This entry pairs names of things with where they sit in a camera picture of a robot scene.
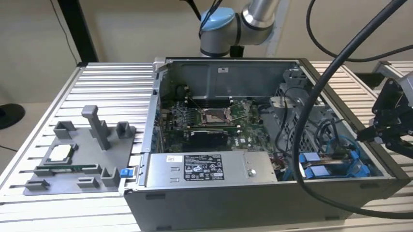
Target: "black stand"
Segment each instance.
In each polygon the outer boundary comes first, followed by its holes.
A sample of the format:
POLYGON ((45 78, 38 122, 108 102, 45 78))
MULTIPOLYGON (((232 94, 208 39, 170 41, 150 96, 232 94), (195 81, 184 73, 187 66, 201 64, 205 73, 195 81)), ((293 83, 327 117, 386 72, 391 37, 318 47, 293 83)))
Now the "black stand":
POLYGON ((13 126, 23 117, 25 110, 21 105, 0 105, 0 130, 13 126))
POLYGON ((229 57, 240 58, 244 56, 244 46, 231 46, 229 57))

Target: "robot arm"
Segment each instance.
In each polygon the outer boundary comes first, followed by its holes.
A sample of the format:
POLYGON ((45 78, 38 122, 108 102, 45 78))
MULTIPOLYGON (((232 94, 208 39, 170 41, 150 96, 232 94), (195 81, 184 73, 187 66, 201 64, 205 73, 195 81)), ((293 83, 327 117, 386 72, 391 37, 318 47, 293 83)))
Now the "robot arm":
POLYGON ((356 133, 360 142, 384 144, 413 159, 413 144, 400 139, 413 135, 413 72, 398 81, 388 79, 372 106, 371 125, 356 133))
POLYGON ((240 13, 220 7, 209 16, 200 35, 200 52, 207 57, 223 57, 232 45, 264 42, 273 25, 273 12, 279 0, 252 0, 240 13))

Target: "wire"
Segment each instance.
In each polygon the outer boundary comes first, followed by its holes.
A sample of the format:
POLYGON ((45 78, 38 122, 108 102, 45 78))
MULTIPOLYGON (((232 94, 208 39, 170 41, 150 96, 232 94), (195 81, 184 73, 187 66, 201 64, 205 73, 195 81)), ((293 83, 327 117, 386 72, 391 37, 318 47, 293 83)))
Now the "wire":
POLYGON ((315 193, 304 184, 303 178, 299 172, 299 141, 303 132, 303 127, 310 116, 312 105, 319 97, 322 89, 328 82, 332 74, 335 73, 339 66, 346 61, 346 58, 352 54, 360 43, 366 40, 366 38, 371 35, 379 25, 386 21, 390 15, 396 11, 396 9, 402 6, 406 0, 391 0, 386 7, 380 10, 376 16, 371 19, 363 29, 359 31, 356 36, 351 39, 348 44, 344 46, 343 50, 332 60, 331 64, 328 65, 327 69, 324 70, 316 84, 314 85, 312 91, 310 92, 310 96, 307 101, 303 105, 300 116, 297 118, 297 122, 295 125, 295 135, 293 135, 293 143, 292 143, 292 164, 293 164, 293 178, 300 186, 301 190, 316 200, 323 202, 324 204, 339 208, 340 210, 346 210, 351 213, 364 215, 368 217, 379 217, 379 218, 388 218, 388 219, 413 219, 413 212, 407 213, 394 213, 394 212, 379 212, 374 210, 360 209, 358 207, 352 207, 343 203, 335 202, 328 198, 323 197, 318 193, 315 193))
POLYGON ((60 18, 58 18, 57 12, 56 12, 54 4, 53 4, 52 0, 49 0, 49 2, 50 2, 50 5, 52 5, 52 8, 53 8, 53 12, 54 12, 54 15, 56 15, 56 19, 57 19, 60 28, 61 28, 62 33, 64 33, 65 43, 66 43, 66 46, 68 46, 68 48, 69 48, 69 51, 70 51, 70 54, 72 54, 72 57, 73 57, 73 60, 74 60, 74 64, 77 65, 77 59, 76 59, 76 57, 74 57, 74 54, 73 54, 73 51, 72 51, 72 48, 70 48, 69 38, 68 38, 68 36, 66 36, 65 30, 64 30, 62 25, 61 25, 61 22, 60 22, 60 18))
POLYGON ((334 133, 334 137, 338 138, 338 131, 336 131, 336 127, 335 127, 335 124, 342 122, 343 119, 335 121, 334 119, 328 118, 326 120, 323 120, 319 125, 316 126, 316 129, 315 129, 315 136, 314 136, 314 143, 315 145, 318 146, 318 149, 322 150, 322 144, 319 142, 319 139, 322 139, 322 135, 323 135, 323 132, 324 130, 327 129, 328 126, 332 127, 332 133, 334 133))
MULTIPOLYGON (((356 152, 356 154, 359 155, 360 150, 359 150, 359 147, 358 147, 356 143, 355 143, 348 137, 346 137, 346 136, 343 136, 343 135, 339 135, 338 138, 344 139, 344 140, 347 140, 347 141, 351 143, 351 145, 355 147, 355 152, 356 152)), ((330 139, 330 141, 327 142, 327 147, 326 147, 324 153, 327 153, 330 144, 331 144, 331 142, 332 142, 334 140, 335 140, 335 137, 334 137, 332 139, 330 139)))
MULTIPOLYGON (((311 30, 311 24, 310 24, 310 16, 311 16, 311 11, 312 11, 312 6, 314 6, 314 2, 315 0, 311 0, 310 2, 310 5, 308 5, 308 8, 307 8, 307 14, 305 14, 305 18, 304 18, 304 24, 305 24, 305 29, 307 29, 307 33, 308 33, 308 36, 310 36, 310 39, 312 41, 312 43, 315 44, 315 46, 318 47, 318 49, 324 53, 327 54, 328 56, 331 57, 336 57, 338 55, 335 53, 332 53, 331 51, 328 51, 322 45, 320 43, 318 42, 318 40, 315 39, 315 36, 312 34, 312 30, 311 30)), ((372 57, 367 57, 367 58, 346 58, 346 61, 348 62, 358 62, 358 63, 362 63, 362 62, 368 62, 368 61, 374 61, 374 60, 378 60, 378 59, 382 59, 390 55, 394 55, 396 53, 400 53, 403 51, 407 51, 413 49, 413 44, 411 45, 407 45, 404 47, 400 47, 390 52, 386 52, 380 55, 376 55, 376 56, 372 56, 372 57)))
POLYGON ((207 11, 207 13, 205 13, 205 17, 204 17, 204 19, 201 20, 201 23, 200 23, 200 26, 199 26, 199 31, 197 31, 199 38, 200 38, 200 35, 201 35, 201 28, 204 27, 208 18, 211 17, 211 15, 213 14, 213 12, 216 11, 216 9, 217 9, 217 7, 219 7, 221 1, 223 1, 223 0, 217 0, 217 1, 213 0, 213 2, 212 2, 212 5, 211 5, 211 7, 209 7, 209 9, 208 9, 208 11, 207 11))
POLYGON ((279 152, 287 156, 287 157, 291 157, 291 155, 277 146, 277 140, 279 140, 279 137, 281 135, 281 131, 284 129, 284 124, 285 124, 285 118, 287 118, 287 113, 288 113, 288 108, 287 108, 287 105, 285 105, 285 100, 284 100, 284 97, 283 97, 283 116, 281 116, 281 124, 279 126, 279 131, 277 131, 277 134, 275 136, 275 148, 276 150, 279 150, 279 152))
POLYGON ((9 147, 1 146, 1 145, 0 145, 0 147, 1 147, 1 148, 3 148, 3 149, 6 149, 6 150, 10 150, 10 151, 17 152, 17 150, 15 150, 15 149, 11 149, 11 148, 9 148, 9 147))
POLYGON ((199 13, 199 10, 197 10, 197 7, 196 7, 193 0, 181 0, 181 1, 187 2, 187 4, 189 5, 189 7, 191 7, 191 9, 192 9, 192 11, 196 15, 197 20, 200 21, 200 13, 199 13))

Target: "power supply label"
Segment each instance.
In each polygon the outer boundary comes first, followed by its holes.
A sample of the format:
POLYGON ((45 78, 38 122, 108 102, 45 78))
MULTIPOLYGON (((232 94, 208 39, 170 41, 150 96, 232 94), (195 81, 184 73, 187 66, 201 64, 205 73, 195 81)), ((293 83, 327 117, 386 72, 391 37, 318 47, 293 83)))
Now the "power supply label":
POLYGON ((220 155, 184 156, 185 181, 223 180, 224 168, 220 155))

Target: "black cable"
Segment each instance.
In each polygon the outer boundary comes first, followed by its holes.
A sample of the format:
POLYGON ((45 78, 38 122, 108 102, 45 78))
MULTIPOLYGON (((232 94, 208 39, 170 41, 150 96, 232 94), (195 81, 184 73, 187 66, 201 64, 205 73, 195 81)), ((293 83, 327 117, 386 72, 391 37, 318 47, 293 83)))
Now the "black cable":
POLYGON ((200 38, 200 35, 201 35, 201 28, 204 27, 208 18, 211 17, 211 15, 213 14, 213 12, 216 11, 216 9, 217 9, 217 7, 219 7, 221 1, 223 1, 223 0, 217 0, 217 1, 213 0, 213 2, 212 2, 212 5, 211 5, 211 7, 209 7, 209 9, 208 9, 208 11, 207 11, 207 13, 205 13, 205 17, 204 17, 204 19, 201 20, 201 23, 200 23, 200 26, 199 26, 199 31, 197 31, 199 38, 200 38))
POLYGON ((371 35, 379 25, 386 21, 390 15, 396 11, 396 9, 402 6, 406 0, 392 0, 386 7, 380 10, 376 16, 371 19, 363 29, 359 31, 356 36, 351 39, 348 44, 344 46, 343 50, 340 51, 336 58, 332 60, 331 64, 328 65, 327 69, 324 70, 318 83, 315 84, 312 91, 310 92, 310 96, 307 101, 303 105, 300 116, 295 126, 295 135, 293 135, 293 143, 292 143, 292 163, 293 163, 293 178, 296 180, 297 185, 300 186, 301 190, 316 200, 323 202, 324 204, 336 207, 342 210, 346 210, 351 213, 370 216, 370 217, 379 217, 379 218, 388 218, 388 219, 413 219, 413 212, 408 213, 392 213, 392 212, 379 212, 374 210, 360 209, 346 205, 343 203, 335 202, 328 198, 323 197, 318 193, 315 193, 304 184, 303 178, 299 172, 299 141, 303 132, 303 127, 311 112, 312 105, 319 97, 322 89, 327 84, 332 74, 335 73, 336 69, 340 67, 346 58, 352 54, 360 43, 366 40, 366 38, 371 35))
MULTIPOLYGON (((315 44, 315 46, 318 47, 318 49, 324 53, 327 54, 328 56, 331 57, 336 57, 338 55, 335 53, 332 53, 331 51, 328 51, 322 45, 320 43, 318 42, 318 40, 315 39, 315 36, 312 34, 312 30, 311 30, 311 25, 310 25, 310 16, 311 16, 311 11, 312 11, 312 6, 314 6, 314 2, 315 0, 311 0, 310 2, 310 5, 308 5, 308 8, 307 8, 307 15, 305 15, 305 18, 304 18, 304 24, 305 24, 305 29, 307 29, 307 33, 308 33, 308 36, 310 36, 310 39, 312 41, 312 43, 315 44)), ((378 59, 382 59, 390 55, 394 55, 396 53, 400 53, 403 51, 407 51, 413 49, 413 44, 408 45, 408 46, 404 46, 404 47, 400 47, 390 52, 386 52, 380 55, 376 55, 376 56, 372 56, 372 57, 367 57, 367 58, 346 58, 344 61, 348 61, 348 62, 358 62, 358 63, 362 63, 362 62, 368 62, 368 61, 374 61, 374 60, 378 60, 378 59)))
POLYGON ((58 16, 57 16, 56 8, 54 8, 54 5, 53 5, 52 0, 49 0, 49 1, 50 1, 50 5, 52 5, 52 8, 53 8, 53 12, 54 12, 54 15, 56 15, 56 19, 57 19, 57 22, 58 22, 60 28, 61 28, 62 33, 64 33, 65 43, 66 43, 66 46, 69 47, 69 51, 70 51, 70 54, 72 54, 72 57, 73 57, 73 60, 74 60, 74 64, 77 65, 77 59, 76 59, 76 57, 74 57, 74 54, 73 54, 73 51, 72 51, 72 48, 70 48, 69 39, 68 39, 68 36, 66 36, 65 30, 64 30, 62 25, 61 25, 61 22, 60 22, 60 18, 58 18, 58 16))
POLYGON ((291 155, 277 146, 277 140, 279 140, 279 137, 281 135, 281 131, 284 129, 284 124, 285 124, 285 118, 287 118, 287 113, 288 113, 288 108, 287 108, 287 105, 285 105, 285 100, 284 100, 284 97, 283 97, 283 116, 281 116, 281 124, 279 126, 279 131, 277 131, 277 134, 275 136, 275 148, 276 150, 285 156, 285 157, 291 157, 291 155))
POLYGON ((11 149, 11 148, 9 148, 9 147, 1 146, 1 145, 0 145, 0 147, 1 147, 1 148, 3 148, 3 149, 6 149, 6 150, 10 150, 10 151, 17 152, 17 150, 15 150, 15 149, 11 149))
POLYGON ((189 5, 189 7, 191 7, 191 9, 192 9, 192 11, 193 11, 193 13, 196 15, 197 20, 200 21, 200 13, 199 13, 199 10, 197 10, 197 7, 196 7, 196 4, 195 4, 193 0, 180 0, 180 1, 185 1, 187 2, 187 4, 189 5))

